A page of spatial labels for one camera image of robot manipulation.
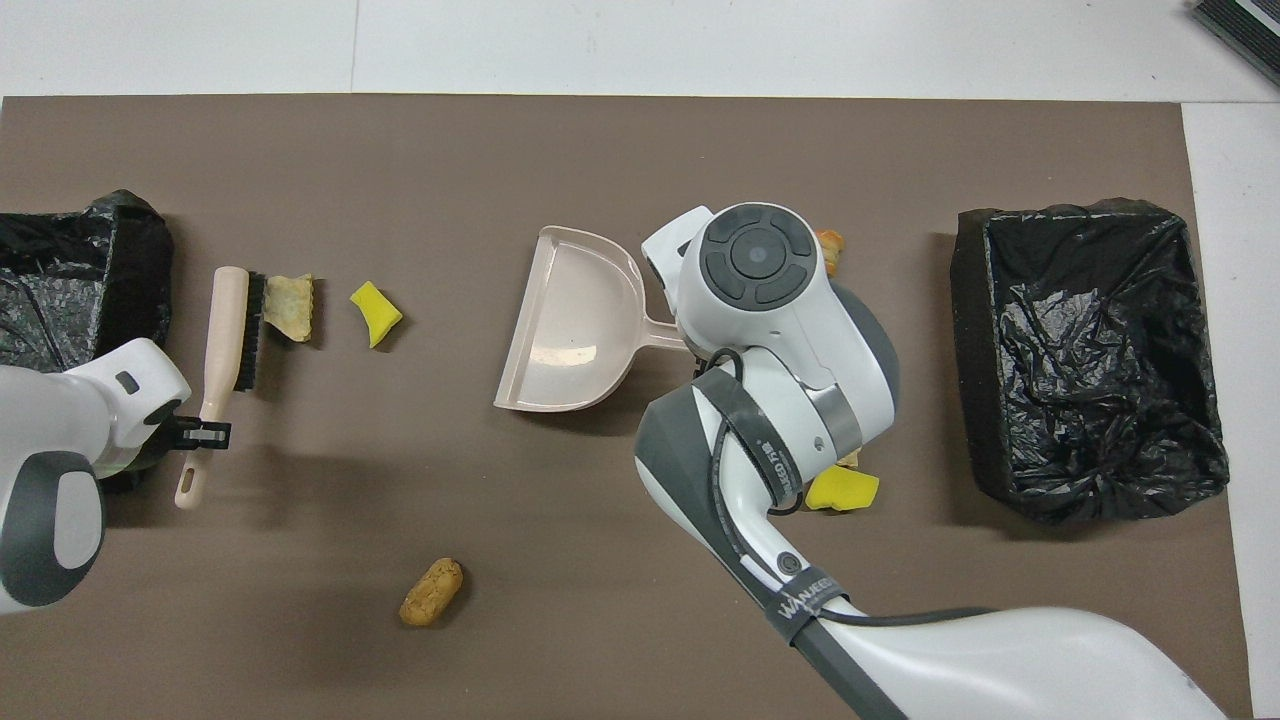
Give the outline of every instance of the wooden brush handle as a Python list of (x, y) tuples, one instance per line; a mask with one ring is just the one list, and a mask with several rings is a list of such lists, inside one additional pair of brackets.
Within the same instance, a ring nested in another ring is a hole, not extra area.
[[(218, 268), (209, 301), (209, 337), (205, 340), (205, 395), (200, 419), (218, 423), (239, 374), (244, 340), (244, 313), (248, 304), (248, 272), (243, 268)], [(200, 505), (209, 475), (209, 450), (187, 452), (173, 501), (183, 510)]]

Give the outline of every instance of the velcro strap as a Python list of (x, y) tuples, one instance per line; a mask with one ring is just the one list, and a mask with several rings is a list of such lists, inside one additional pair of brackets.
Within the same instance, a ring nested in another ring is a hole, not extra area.
[(844, 588), (826, 570), (810, 565), (764, 603), (764, 616), (791, 644), (796, 634), (818, 616), (823, 605), (844, 594)]
[(742, 383), (728, 373), (712, 370), (699, 375), (694, 386), (724, 416), (724, 421), (737, 436), (739, 443), (769, 488), (774, 507), (794, 498), (804, 487), (800, 469), (777, 428)]

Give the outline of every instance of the brown tabletop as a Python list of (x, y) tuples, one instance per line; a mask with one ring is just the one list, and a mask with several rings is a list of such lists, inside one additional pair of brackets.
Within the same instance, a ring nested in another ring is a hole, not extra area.
[[(902, 364), (897, 423), (863, 454), (876, 505), (778, 519), (796, 547), (874, 614), (1108, 615), (1249, 714), (1225, 497), (1037, 527), (975, 488), (956, 396), (956, 213), (1126, 196), (1194, 229), (1175, 105), (5, 99), (0, 210), (77, 210), (118, 187), (169, 219), (168, 350), (197, 397), (218, 265), (315, 273), (316, 337), (266, 332), (202, 507), (173, 506), (168, 457), (108, 498), (70, 597), (0, 618), (5, 719), (849, 716), (636, 478), (634, 428), (689, 357), (644, 351), (579, 413), (492, 405), (541, 225), (639, 258), (669, 218), (742, 200), (845, 234), (838, 279)], [(347, 301), (366, 279), (406, 315), (378, 350)], [(402, 626), (404, 592), (445, 555), (461, 596), (438, 626)]]

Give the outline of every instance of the black plastic bag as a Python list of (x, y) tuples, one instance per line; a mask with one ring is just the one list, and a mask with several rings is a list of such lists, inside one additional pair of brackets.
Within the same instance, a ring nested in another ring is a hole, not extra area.
[(951, 296), (983, 492), (1057, 524), (1172, 515), (1226, 486), (1181, 218), (1123, 199), (963, 213)]
[(42, 373), (125, 342), (164, 345), (173, 238), (127, 190), (79, 213), (0, 214), (0, 365)]

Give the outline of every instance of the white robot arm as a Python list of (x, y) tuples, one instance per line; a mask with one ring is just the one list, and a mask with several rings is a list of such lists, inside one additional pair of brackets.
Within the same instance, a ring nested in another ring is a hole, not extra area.
[(645, 411), (636, 470), (859, 716), (1222, 717), (1160, 650), (1098, 615), (855, 609), (768, 511), (890, 427), (888, 337), (827, 281), (812, 228), (786, 208), (698, 208), (643, 251), (708, 370)]
[(102, 543), (96, 480), (138, 466), (157, 429), (170, 436), (163, 450), (177, 436), (225, 442), (227, 428), (174, 430), (189, 396), (150, 340), (65, 373), (0, 366), (0, 614), (50, 605), (81, 582)]

